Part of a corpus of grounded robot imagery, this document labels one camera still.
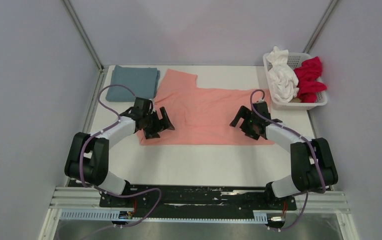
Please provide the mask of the pink t shirt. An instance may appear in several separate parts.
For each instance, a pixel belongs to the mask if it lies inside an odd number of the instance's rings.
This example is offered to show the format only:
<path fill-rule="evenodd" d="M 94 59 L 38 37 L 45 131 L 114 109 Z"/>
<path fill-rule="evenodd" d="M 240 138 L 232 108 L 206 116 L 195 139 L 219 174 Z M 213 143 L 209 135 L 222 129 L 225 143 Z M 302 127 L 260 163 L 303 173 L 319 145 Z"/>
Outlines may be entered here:
<path fill-rule="evenodd" d="M 143 131 L 136 136 L 142 146 L 156 145 L 271 145 L 262 137 L 251 139 L 230 122 L 239 108 L 250 107 L 253 89 L 197 87 L 197 75 L 168 69 L 156 97 L 156 108 L 164 107 L 174 130 L 164 130 L 159 138 L 146 139 Z"/>

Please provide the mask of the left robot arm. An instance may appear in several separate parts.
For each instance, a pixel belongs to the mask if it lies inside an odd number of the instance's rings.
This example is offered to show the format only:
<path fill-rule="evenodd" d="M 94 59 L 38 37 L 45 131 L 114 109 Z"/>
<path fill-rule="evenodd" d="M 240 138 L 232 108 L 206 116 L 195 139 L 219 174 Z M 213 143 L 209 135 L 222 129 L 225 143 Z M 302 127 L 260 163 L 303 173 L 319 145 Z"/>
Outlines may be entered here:
<path fill-rule="evenodd" d="M 132 107 L 116 114 L 111 125 L 94 133 L 74 135 L 64 173 L 81 181 L 84 187 L 93 186 L 113 194 L 113 201 L 126 207 L 132 200 L 131 192 L 125 189 L 129 183 L 109 170 L 110 149 L 138 131 L 143 131 L 148 140 L 159 138 L 164 130 L 174 129 L 165 107 L 156 110 L 152 100 L 137 97 Z"/>

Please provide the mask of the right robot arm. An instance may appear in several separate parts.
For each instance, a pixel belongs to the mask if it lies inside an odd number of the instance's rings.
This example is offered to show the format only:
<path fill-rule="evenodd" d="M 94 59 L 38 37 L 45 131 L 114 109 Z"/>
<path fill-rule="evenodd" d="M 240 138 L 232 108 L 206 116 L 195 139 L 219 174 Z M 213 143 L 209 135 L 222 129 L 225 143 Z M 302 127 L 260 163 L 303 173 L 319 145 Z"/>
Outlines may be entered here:
<path fill-rule="evenodd" d="M 279 119 L 272 119 L 266 102 L 253 103 L 250 108 L 241 106 L 230 126 L 238 126 L 251 139 L 270 140 L 290 154 L 291 173 L 266 185 L 264 202 L 269 208 L 278 208 L 287 197 L 324 193 L 328 186 L 338 182 L 328 141 L 303 136 Z"/>

